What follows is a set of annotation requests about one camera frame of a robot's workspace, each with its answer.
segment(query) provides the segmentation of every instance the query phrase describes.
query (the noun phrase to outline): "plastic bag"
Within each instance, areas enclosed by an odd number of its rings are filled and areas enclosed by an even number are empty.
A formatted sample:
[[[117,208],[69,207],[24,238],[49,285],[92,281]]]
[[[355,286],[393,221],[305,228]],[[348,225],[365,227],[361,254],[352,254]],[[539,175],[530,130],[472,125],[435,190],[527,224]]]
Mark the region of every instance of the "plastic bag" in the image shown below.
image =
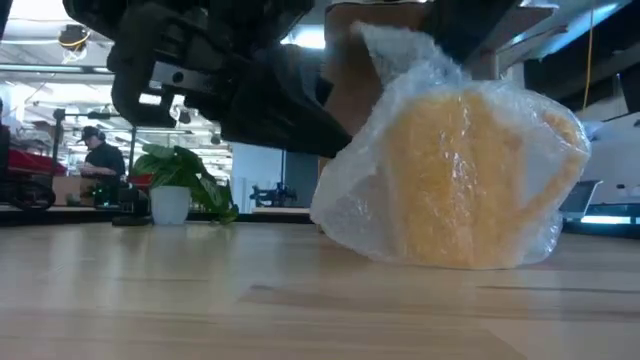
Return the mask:
[[[496,269],[546,258],[557,209],[590,154],[571,111],[505,82],[471,81],[426,34],[354,31],[384,93],[323,170],[313,221],[381,261]]]

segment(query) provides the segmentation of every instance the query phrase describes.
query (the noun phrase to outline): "table surface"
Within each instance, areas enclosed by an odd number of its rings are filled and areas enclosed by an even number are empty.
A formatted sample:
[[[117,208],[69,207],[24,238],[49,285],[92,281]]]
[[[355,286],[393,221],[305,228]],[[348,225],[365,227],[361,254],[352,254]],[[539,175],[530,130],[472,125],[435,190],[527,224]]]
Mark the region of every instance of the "table surface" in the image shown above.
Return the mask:
[[[0,359],[632,359],[640,242],[544,263],[371,262],[313,225],[0,229]]]

